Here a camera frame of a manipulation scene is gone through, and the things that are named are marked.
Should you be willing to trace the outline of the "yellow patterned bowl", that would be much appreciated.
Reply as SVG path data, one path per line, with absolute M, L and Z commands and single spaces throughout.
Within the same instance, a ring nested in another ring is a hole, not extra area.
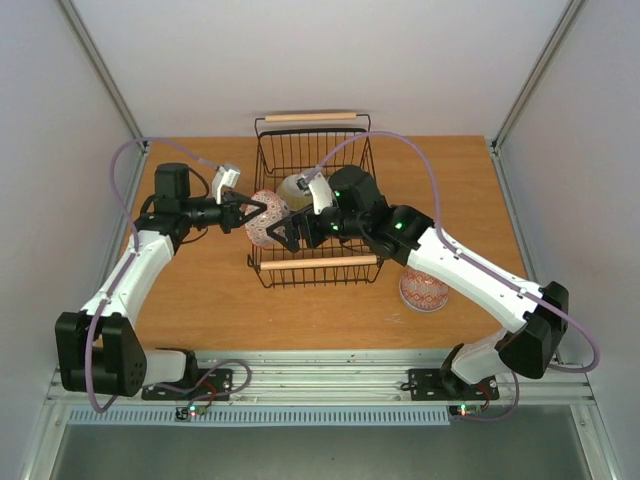
M 301 178 L 301 173 L 289 175 L 276 189 L 276 194 L 287 204 L 291 212 L 298 211 L 313 202 L 311 195 L 299 188 L 297 182 Z

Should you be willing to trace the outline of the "white blue patterned bowl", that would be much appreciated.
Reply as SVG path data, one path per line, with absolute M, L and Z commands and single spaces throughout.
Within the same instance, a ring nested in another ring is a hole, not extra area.
M 413 293 L 409 295 L 401 294 L 403 302 L 412 310 L 419 313 L 433 313 L 442 309 L 448 302 L 449 295 L 423 295 Z

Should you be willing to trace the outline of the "small circuit board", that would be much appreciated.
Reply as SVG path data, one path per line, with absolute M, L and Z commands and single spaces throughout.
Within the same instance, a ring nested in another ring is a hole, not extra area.
M 188 407 L 177 407 L 174 418 L 176 421 L 191 421 L 197 417 L 204 416 L 208 411 L 205 406 L 191 405 Z
M 470 405 L 462 403 L 449 407 L 449 414 L 453 417 L 471 417 L 478 416 L 483 413 L 487 407 L 485 405 Z

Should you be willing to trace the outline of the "left small circuit board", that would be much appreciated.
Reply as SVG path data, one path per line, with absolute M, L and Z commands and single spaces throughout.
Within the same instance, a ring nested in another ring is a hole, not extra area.
M 177 407 L 174 418 L 176 421 L 191 421 L 197 417 L 204 416 L 208 411 L 205 406 L 191 405 L 188 407 Z

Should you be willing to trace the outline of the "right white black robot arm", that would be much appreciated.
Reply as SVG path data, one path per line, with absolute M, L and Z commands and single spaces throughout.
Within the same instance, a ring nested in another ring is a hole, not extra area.
M 567 330 L 565 287 L 556 282 L 542 287 L 499 269 L 429 216 L 408 205 L 388 204 L 374 177 L 359 167 L 297 184 L 310 192 L 311 204 L 266 229 L 288 251 L 315 248 L 330 238 L 360 239 L 378 257 L 444 282 L 500 323 L 494 335 L 460 344 L 446 357 L 439 383 L 449 398 L 467 394 L 496 374 L 544 375 Z

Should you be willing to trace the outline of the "orange red patterned bowl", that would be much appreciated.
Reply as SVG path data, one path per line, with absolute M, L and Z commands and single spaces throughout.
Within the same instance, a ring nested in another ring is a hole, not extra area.
M 449 286 L 422 271 L 407 267 L 399 280 L 400 295 L 420 293 L 423 295 L 449 295 Z

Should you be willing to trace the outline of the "black wire dish rack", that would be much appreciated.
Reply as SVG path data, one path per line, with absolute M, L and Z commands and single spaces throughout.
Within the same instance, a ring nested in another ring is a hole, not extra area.
M 316 166 L 346 139 L 371 129 L 366 113 L 270 114 L 254 120 L 257 137 L 254 188 L 276 189 L 284 178 Z M 383 261 L 361 240 L 329 239 L 291 253 L 279 244 L 253 246 L 248 267 L 266 288 L 369 284 Z

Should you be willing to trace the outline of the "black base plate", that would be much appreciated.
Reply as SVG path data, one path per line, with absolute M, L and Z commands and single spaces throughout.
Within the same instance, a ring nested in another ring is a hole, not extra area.
M 412 401 L 493 401 L 500 398 L 494 376 L 479 384 L 466 384 L 455 375 L 436 368 L 409 369 L 407 381 L 400 390 L 408 392 Z
M 141 397 L 146 401 L 178 401 L 187 402 L 203 396 L 210 399 L 228 400 L 229 392 L 234 387 L 234 374 L 230 368 L 221 368 L 207 374 L 205 380 L 194 388 L 194 385 L 205 375 L 205 369 L 198 369 L 195 375 L 188 379 L 165 386 L 153 385 L 142 390 Z

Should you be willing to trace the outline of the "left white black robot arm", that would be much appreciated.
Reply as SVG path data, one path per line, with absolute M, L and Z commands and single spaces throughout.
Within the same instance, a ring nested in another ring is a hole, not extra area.
M 96 294 L 55 324 L 60 379 L 65 390 L 133 397 L 166 384 L 179 398 L 195 395 L 202 375 L 193 352 L 146 350 L 135 332 L 141 307 L 157 277 L 193 230 L 211 226 L 230 233 L 265 212 L 266 206 L 235 192 L 239 168 L 224 164 L 201 196 L 191 193 L 194 171 L 165 163 L 154 175 L 155 191 L 134 222 L 125 251 Z

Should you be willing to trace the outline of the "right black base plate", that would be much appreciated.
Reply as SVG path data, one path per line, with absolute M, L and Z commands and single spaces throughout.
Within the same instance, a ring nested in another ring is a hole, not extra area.
M 500 398 L 494 376 L 479 384 L 466 384 L 455 375 L 436 368 L 409 369 L 407 381 L 400 390 L 408 392 L 412 401 L 493 401 Z

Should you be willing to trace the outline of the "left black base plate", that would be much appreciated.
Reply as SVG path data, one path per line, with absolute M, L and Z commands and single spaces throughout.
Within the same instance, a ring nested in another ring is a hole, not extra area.
M 228 400 L 229 392 L 234 387 L 234 374 L 230 368 L 221 368 L 207 374 L 205 380 L 194 388 L 194 385 L 205 375 L 205 369 L 198 369 L 195 375 L 188 379 L 165 386 L 153 385 L 142 390 L 141 397 L 146 401 L 178 401 L 187 402 L 203 396 L 210 399 Z

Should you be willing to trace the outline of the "red dotted pattern bowl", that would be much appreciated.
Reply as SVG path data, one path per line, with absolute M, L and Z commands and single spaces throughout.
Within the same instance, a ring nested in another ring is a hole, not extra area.
M 266 229 L 286 217 L 289 214 L 289 206 L 271 190 L 259 190 L 251 199 L 264 203 L 266 210 L 245 225 L 246 235 L 255 247 L 270 247 L 276 241 L 267 234 Z

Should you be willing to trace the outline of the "right small circuit board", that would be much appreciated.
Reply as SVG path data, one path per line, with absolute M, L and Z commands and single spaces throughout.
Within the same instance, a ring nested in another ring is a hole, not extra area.
M 470 405 L 462 403 L 449 407 L 449 414 L 453 417 L 471 417 L 478 416 L 483 413 L 487 407 L 485 405 Z

